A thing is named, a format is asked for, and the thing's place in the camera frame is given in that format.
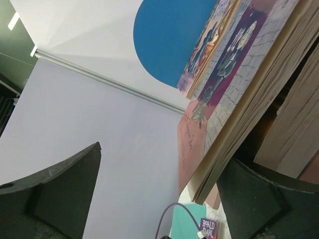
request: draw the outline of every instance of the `teal book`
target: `teal book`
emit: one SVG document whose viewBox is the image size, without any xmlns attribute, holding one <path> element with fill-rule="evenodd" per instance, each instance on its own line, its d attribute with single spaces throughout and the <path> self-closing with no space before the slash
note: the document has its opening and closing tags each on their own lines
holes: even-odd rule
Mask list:
<svg viewBox="0 0 319 239">
<path fill-rule="evenodd" d="M 201 218 L 206 218 L 206 207 L 195 203 L 185 204 L 190 210 L 198 225 Z M 170 237 L 172 239 L 196 239 L 198 229 L 184 208 L 175 206 Z"/>
</svg>

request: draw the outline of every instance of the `stack of books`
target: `stack of books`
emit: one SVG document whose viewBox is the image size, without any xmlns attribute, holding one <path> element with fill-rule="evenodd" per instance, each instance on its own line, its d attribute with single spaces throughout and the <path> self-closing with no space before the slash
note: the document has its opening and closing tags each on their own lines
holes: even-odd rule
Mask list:
<svg viewBox="0 0 319 239">
<path fill-rule="evenodd" d="M 201 78 L 198 86 L 194 86 L 196 90 L 177 129 L 179 192 L 188 185 L 192 200 L 199 204 L 205 201 L 230 158 L 272 107 L 319 36 L 319 1 L 239 0 L 232 3 L 230 12 L 233 12 L 228 15 L 228 25 L 222 29 L 224 33 L 219 44 L 213 47 L 211 59 L 207 57 L 208 61 L 200 64 L 205 66 L 203 72 L 195 74 Z M 316 52 L 300 73 L 303 80 L 316 73 Z M 192 62 L 185 69 L 193 74 Z M 311 117 L 291 119 L 293 131 L 278 139 L 285 145 L 284 137 L 292 138 L 282 155 L 298 144 L 298 132 L 301 130 L 306 135 L 306 129 L 317 120 L 316 109 L 311 109 L 315 108 L 317 89 L 313 87 L 307 95 L 308 88 L 300 81 L 296 80 L 298 85 L 293 85 L 289 89 L 290 95 L 284 97 L 291 103 L 279 107 L 278 118 L 269 125 L 269 132 L 265 132 L 278 133 L 278 127 L 285 124 L 284 119 L 295 116 L 298 109 L 305 114 L 311 112 Z M 302 95 L 303 102 L 296 101 L 296 95 Z M 303 108 L 309 101 L 313 105 Z M 282 168 L 283 157 L 273 157 L 269 161 L 269 154 L 273 156 L 281 146 L 276 147 L 276 152 L 269 152 L 271 136 L 269 139 L 263 137 L 255 161 L 264 161 L 261 164 L 272 165 L 274 169 Z M 314 146 L 308 146 L 312 152 L 316 150 Z"/>
</svg>

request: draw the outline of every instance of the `book cover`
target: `book cover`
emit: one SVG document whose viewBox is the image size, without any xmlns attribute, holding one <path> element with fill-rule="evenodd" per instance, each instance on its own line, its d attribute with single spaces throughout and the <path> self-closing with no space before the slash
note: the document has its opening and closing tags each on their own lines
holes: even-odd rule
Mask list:
<svg viewBox="0 0 319 239">
<path fill-rule="evenodd" d="M 217 230 L 218 230 L 217 221 L 202 218 L 200 220 L 199 228 L 201 231 L 204 230 L 204 232 L 206 233 L 207 239 L 217 239 Z"/>
<path fill-rule="evenodd" d="M 217 138 L 297 2 L 242 2 L 177 127 L 179 192 Z"/>
<path fill-rule="evenodd" d="M 192 84 L 207 64 L 208 57 L 215 47 L 230 10 L 237 0 L 219 0 L 213 9 L 195 49 L 177 84 L 177 88 L 187 96 Z"/>
</svg>

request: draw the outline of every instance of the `white wall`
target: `white wall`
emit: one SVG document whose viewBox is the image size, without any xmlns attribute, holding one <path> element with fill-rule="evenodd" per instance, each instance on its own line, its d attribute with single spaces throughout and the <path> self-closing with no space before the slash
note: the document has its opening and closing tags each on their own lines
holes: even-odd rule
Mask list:
<svg viewBox="0 0 319 239">
<path fill-rule="evenodd" d="M 133 26 L 143 0 L 10 1 L 40 50 L 176 106 L 189 103 L 137 57 Z"/>
<path fill-rule="evenodd" d="M 0 185 L 99 141 L 102 161 L 84 238 L 154 238 L 162 211 L 178 200 L 180 118 L 39 60 L 0 138 Z"/>
</svg>

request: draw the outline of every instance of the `ceiling light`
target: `ceiling light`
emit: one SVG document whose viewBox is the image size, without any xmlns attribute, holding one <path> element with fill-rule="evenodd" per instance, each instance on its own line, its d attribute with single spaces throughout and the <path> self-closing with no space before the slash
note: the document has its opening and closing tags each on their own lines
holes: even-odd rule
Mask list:
<svg viewBox="0 0 319 239">
<path fill-rule="evenodd" d="M 33 50 L 32 50 L 32 51 L 31 51 L 31 53 L 30 53 L 30 56 L 34 56 L 34 54 L 35 54 L 36 50 L 37 50 L 37 47 L 36 47 L 36 46 L 34 46 Z"/>
<path fill-rule="evenodd" d="M 14 15 L 13 15 L 13 18 L 11 19 L 8 27 L 9 29 L 12 31 L 12 29 L 14 28 L 16 22 L 19 20 L 20 16 L 19 14 L 16 12 Z"/>
</svg>

